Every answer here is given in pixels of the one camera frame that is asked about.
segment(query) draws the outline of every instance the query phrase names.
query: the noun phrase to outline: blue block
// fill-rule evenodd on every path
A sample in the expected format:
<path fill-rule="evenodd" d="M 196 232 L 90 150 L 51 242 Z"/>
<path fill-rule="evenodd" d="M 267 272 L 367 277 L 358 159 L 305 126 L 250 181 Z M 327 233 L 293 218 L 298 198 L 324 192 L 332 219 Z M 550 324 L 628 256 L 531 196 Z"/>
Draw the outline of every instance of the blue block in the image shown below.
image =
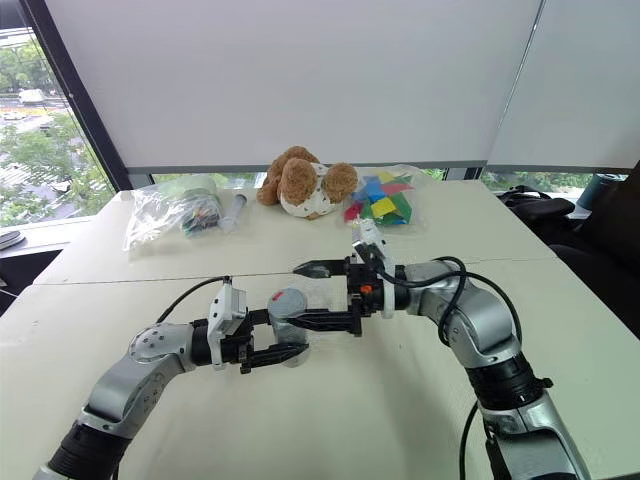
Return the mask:
<path fill-rule="evenodd" d="M 378 200 L 387 196 L 387 194 L 384 193 L 382 188 L 380 188 L 379 180 L 377 182 L 367 183 L 364 189 L 367 192 L 367 196 L 369 197 L 369 200 L 371 201 L 371 203 L 377 202 Z"/>
<path fill-rule="evenodd" d="M 363 188 L 351 194 L 354 202 L 364 202 L 367 199 L 367 191 Z"/>

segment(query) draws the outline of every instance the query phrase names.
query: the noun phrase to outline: teddy bear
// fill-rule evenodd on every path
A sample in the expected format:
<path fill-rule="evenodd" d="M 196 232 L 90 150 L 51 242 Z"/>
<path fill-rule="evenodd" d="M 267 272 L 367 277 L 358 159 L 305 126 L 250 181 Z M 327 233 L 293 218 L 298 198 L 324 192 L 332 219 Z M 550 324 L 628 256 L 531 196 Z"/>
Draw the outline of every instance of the teddy bear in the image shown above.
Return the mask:
<path fill-rule="evenodd" d="M 273 161 L 257 199 L 263 205 L 280 203 L 287 213 L 313 220 L 335 210 L 357 184 L 351 165 L 326 167 L 306 148 L 295 146 Z"/>

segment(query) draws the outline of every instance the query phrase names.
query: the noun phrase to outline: green block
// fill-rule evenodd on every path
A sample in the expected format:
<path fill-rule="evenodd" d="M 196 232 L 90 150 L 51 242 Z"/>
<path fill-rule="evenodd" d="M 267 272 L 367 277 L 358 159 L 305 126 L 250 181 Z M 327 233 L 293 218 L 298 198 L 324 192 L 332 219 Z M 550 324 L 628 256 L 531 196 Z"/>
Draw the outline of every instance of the green block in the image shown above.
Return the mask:
<path fill-rule="evenodd" d="M 360 218 L 373 218 L 373 210 L 371 210 L 371 202 L 369 200 L 365 200 L 362 204 Z"/>
<path fill-rule="evenodd" d="M 396 213 L 387 213 L 384 217 L 376 218 L 376 224 L 378 225 L 399 225 L 406 223 L 404 218 Z"/>
<path fill-rule="evenodd" d="M 390 198 L 396 206 L 396 210 L 393 213 L 400 215 L 408 223 L 411 220 L 411 205 L 409 205 L 407 197 L 402 193 L 396 193 L 395 195 L 391 195 Z"/>

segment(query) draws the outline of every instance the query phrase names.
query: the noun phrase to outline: table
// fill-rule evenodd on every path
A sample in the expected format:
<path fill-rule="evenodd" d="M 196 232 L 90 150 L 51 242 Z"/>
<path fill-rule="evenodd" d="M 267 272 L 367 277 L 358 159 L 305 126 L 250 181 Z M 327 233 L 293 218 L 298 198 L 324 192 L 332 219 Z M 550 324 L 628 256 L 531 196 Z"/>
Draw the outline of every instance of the table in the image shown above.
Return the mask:
<path fill-rule="evenodd" d="M 640 471 L 640 347 L 626 327 L 558 259 L 480 261 L 470 270 L 518 308 L 524 352 L 538 376 L 554 380 L 551 396 L 593 477 Z M 0 319 L 0 478 L 30 478 L 131 337 L 194 283 L 34 285 L 20 296 Z M 234 284 L 250 308 L 291 284 L 344 307 L 339 278 L 256 275 Z M 199 290 L 168 321 L 202 317 L 215 291 Z M 363 329 L 359 339 L 314 335 L 298 368 L 241 376 L 237 366 L 201 367 L 174 379 L 120 478 L 457 478 L 473 400 L 464 370 L 425 318 L 376 315 Z M 268 328 L 256 332 L 266 345 Z M 491 477 L 482 438 L 476 419 L 470 479 Z"/>
<path fill-rule="evenodd" d="M 228 204 L 235 193 L 223 190 L 223 203 Z M 133 201 L 129 192 L 121 192 L 34 283 L 285 273 L 311 257 L 350 254 L 351 229 L 339 215 L 307 221 L 279 206 L 258 204 L 255 190 L 243 193 L 249 198 L 243 225 L 229 238 L 218 229 L 195 239 L 176 232 L 129 254 L 122 245 Z M 468 262 L 555 257 L 478 181 L 432 181 L 421 195 L 425 229 L 389 237 L 398 262 L 422 262 L 441 255 L 456 255 Z"/>

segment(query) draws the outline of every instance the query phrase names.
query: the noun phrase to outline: teddy bear ear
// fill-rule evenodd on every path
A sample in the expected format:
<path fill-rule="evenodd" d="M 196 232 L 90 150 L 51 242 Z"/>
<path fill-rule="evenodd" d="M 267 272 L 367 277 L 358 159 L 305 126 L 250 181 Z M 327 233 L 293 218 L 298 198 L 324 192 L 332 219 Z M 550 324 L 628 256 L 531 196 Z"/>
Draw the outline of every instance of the teddy bear ear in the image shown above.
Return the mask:
<path fill-rule="evenodd" d="M 308 161 L 292 158 L 282 171 L 280 194 L 292 205 L 308 199 L 316 187 L 317 175 Z"/>
<path fill-rule="evenodd" d="M 320 163 L 320 161 L 306 148 L 301 147 L 299 145 L 290 147 L 286 152 L 282 154 L 282 156 L 289 158 L 301 158 L 302 160 L 306 160 L 311 163 Z"/>
<path fill-rule="evenodd" d="M 323 180 L 324 190 L 331 203 L 340 203 L 356 189 L 357 185 L 358 173 L 347 163 L 333 165 Z"/>
<path fill-rule="evenodd" d="M 256 193 L 256 199 L 262 205 L 275 205 L 278 200 L 278 186 L 280 185 L 280 175 L 265 180 L 265 183 Z"/>

